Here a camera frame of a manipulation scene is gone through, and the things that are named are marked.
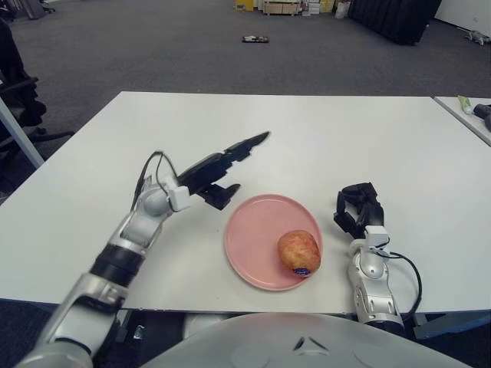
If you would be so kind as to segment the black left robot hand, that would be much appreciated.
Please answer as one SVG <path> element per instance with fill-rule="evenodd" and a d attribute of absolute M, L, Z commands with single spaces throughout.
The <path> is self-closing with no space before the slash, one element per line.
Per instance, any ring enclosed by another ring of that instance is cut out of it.
<path fill-rule="evenodd" d="M 234 162 L 242 162 L 250 156 L 252 149 L 261 144 L 270 135 L 269 131 L 253 136 L 226 148 L 222 153 L 208 155 L 177 177 L 181 186 L 186 186 L 189 194 L 198 195 L 205 203 L 215 209 L 223 210 L 240 188 L 233 184 L 223 188 L 216 184 L 227 174 Z"/>

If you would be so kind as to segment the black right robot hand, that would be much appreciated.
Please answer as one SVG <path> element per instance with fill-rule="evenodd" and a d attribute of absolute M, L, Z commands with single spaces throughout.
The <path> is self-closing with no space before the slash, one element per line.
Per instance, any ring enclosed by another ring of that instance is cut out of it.
<path fill-rule="evenodd" d="M 371 182 L 347 186 L 338 192 L 334 222 L 353 239 L 365 238 L 369 225 L 384 226 L 384 210 Z"/>

